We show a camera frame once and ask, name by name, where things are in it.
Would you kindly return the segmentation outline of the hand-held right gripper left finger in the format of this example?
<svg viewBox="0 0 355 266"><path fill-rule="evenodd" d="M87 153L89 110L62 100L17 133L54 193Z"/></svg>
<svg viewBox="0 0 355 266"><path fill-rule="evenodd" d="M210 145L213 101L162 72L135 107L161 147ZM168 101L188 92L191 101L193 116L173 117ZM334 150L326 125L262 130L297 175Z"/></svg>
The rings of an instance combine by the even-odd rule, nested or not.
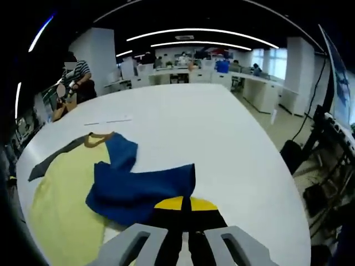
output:
<svg viewBox="0 0 355 266"><path fill-rule="evenodd" d="M185 232L185 197L165 199L149 216L101 247L96 265L176 265Z"/></svg>

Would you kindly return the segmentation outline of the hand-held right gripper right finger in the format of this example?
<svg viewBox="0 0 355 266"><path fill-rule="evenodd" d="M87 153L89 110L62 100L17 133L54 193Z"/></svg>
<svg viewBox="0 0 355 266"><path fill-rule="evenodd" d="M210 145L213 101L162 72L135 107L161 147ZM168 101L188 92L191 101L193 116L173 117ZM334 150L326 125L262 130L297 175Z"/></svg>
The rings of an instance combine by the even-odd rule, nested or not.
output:
<svg viewBox="0 0 355 266"><path fill-rule="evenodd" d="M193 265L276 265L267 247L228 226L216 205L190 197L189 251Z"/></svg>

